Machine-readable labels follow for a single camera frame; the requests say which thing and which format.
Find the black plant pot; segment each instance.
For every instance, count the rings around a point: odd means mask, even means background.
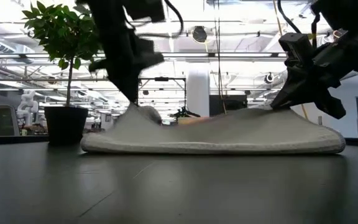
[[[66,146],[81,141],[88,110],[72,107],[45,107],[49,144]]]

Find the plant stem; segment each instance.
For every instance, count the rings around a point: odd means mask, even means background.
[[[68,84],[67,84],[67,100],[66,106],[70,106],[70,93],[71,93],[71,79],[73,78],[73,66],[74,66],[74,57],[70,59],[70,69],[68,70]]]

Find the potted plant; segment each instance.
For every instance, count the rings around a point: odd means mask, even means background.
[[[37,1],[37,7],[31,5],[30,11],[23,11],[25,27],[33,30],[32,38],[39,40],[49,60],[58,60],[61,70],[68,68],[65,107],[45,108],[49,141],[54,145],[74,144],[82,138],[88,110],[70,106],[73,69],[79,69],[81,59],[93,61],[101,49],[91,12],[83,6],[74,9],[78,12],[61,4],[45,7]]]

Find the table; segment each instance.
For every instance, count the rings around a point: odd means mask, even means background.
[[[358,147],[235,157],[1,145],[0,223],[354,224]]]

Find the white pillar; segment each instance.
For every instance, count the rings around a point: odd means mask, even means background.
[[[186,78],[186,102],[189,111],[209,116],[209,66],[190,63]]]

